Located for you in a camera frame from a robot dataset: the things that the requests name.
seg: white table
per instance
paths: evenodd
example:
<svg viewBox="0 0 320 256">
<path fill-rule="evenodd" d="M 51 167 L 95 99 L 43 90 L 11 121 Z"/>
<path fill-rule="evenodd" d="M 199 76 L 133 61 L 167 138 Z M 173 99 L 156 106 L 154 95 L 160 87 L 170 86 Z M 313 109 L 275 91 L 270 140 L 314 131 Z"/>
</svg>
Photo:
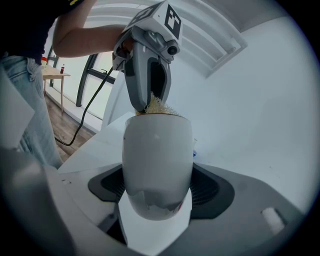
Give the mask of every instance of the white table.
<svg viewBox="0 0 320 256">
<path fill-rule="evenodd" d="M 60 73 L 60 71 L 52 66 L 46 65 L 42 71 L 42 77 L 44 80 L 44 94 L 46 94 L 46 82 L 51 79 L 61 79 L 61 112 L 64 112 L 64 81 L 65 77 L 70 77 L 67 73 Z"/>
</svg>

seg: window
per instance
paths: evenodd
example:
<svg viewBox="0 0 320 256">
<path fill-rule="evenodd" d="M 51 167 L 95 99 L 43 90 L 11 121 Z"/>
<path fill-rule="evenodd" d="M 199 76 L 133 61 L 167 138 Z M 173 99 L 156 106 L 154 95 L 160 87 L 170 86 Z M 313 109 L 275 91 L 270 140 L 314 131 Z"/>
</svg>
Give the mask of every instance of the window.
<svg viewBox="0 0 320 256">
<path fill-rule="evenodd" d="M 56 56 L 55 51 L 54 51 L 53 47 L 51 46 L 49 54 L 48 54 L 48 65 L 55 68 L 57 65 L 58 59 L 59 59 L 59 57 Z M 52 79 L 50 80 L 50 86 L 51 87 L 54 86 Z"/>
<path fill-rule="evenodd" d="M 94 93 L 97 91 L 98 87 L 100 86 L 102 79 L 89 74 L 85 81 L 85 88 L 82 98 L 82 107 L 86 108 L 89 101 L 91 100 Z M 96 116 L 99 119 L 104 118 L 104 113 L 107 105 L 107 101 L 109 95 L 111 93 L 112 84 L 109 82 L 105 82 L 97 96 L 94 98 L 93 102 L 91 103 L 90 107 L 88 108 L 88 112 L 92 115 Z"/>
<path fill-rule="evenodd" d="M 112 67 L 112 51 L 98 54 L 93 65 L 93 69 L 102 73 L 108 73 L 111 67 Z M 119 71 L 113 70 L 110 76 L 113 78 L 117 78 L 118 73 Z"/>
<path fill-rule="evenodd" d="M 86 66 L 89 56 L 74 57 L 74 58 L 59 58 L 56 63 L 58 70 L 64 64 L 64 72 L 70 76 L 64 77 L 63 95 L 73 103 L 77 101 L 78 89 L 82 72 Z M 53 88 L 61 91 L 61 79 L 56 79 L 53 82 Z"/>
</svg>

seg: black shirt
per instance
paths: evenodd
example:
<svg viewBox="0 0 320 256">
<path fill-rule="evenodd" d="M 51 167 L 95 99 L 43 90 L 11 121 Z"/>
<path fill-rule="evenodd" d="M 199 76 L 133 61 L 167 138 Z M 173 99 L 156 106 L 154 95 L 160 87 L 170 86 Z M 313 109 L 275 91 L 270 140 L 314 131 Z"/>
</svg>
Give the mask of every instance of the black shirt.
<svg viewBox="0 0 320 256">
<path fill-rule="evenodd" d="M 48 32 L 56 18 L 77 7 L 84 0 L 7 0 L 8 19 L 1 21 L 4 33 L 0 58 L 4 52 L 35 59 L 41 65 Z"/>
</svg>

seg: window frame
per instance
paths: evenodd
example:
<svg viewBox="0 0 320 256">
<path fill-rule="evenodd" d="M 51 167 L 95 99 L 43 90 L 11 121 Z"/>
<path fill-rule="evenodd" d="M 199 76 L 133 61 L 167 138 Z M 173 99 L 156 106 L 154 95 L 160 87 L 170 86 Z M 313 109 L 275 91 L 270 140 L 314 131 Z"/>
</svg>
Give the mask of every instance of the window frame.
<svg viewBox="0 0 320 256">
<path fill-rule="evenodd" d="M 59 57 L 58 57 L 57 55 L 53 55 L 53 54 L 52 54 L 52 51 L 53 51 L 53 47 L 51 46 L 50 51 L 49 51 L 49 53 L 48 53 L 48 58 L 47 58 L 47 59 L 48 59 L 48 62 L 49 62 L 49 61 L 54 61 L 52 67 L 53 67 L 53 68 L 56 68 Z M 49 86 L 50 86 L 50 87 L 54 87 L 53 79 L 50 79 L 50 84 L 49 84 Z"/>
<path fill-rule="evenodd" d="M 94 69 L 94 65 L 95 65 L 96 59 L 98 57 L 98 54 L 99 53 L 90 55 L 85 66 L 84 66 L 82 76 L 80 79 L 77 97 L 76 97 L 76 103 L 75 103 L 76 107 L 82 106 L 82 100 L 83 100 L 83 95 L 84 95 L 84 90 L 85 90 L 85 85 L 86 85 L 88 75 L 92 75 L 92 76 L 97 77 L 101 80 L 103 80 L 106 77 L 107 72 L 102 73 L 102 72 Z M 112 85 L 115 83 L 115 81 L 116 81 L 116 78 L 114 78 L 112 76 L 109 76 L 106 80 L 106 82 L 108 82 Z"/>
</svg>

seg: white paper cup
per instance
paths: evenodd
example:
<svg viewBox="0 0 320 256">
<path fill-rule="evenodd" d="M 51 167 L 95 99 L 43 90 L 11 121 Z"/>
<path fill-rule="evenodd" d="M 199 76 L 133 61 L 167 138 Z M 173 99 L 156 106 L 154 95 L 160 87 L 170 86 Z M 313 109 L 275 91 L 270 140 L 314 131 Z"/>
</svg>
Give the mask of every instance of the white paper cup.
<svg viewBox="0 0 320 256">
<path fill-rule="evenodd" d="M 130 203 L 148 220 L 166 220 L 180 209 L 193 169 L 191 122 L 171 114 L 126 121 L 122 172 Z"/>
</svg>

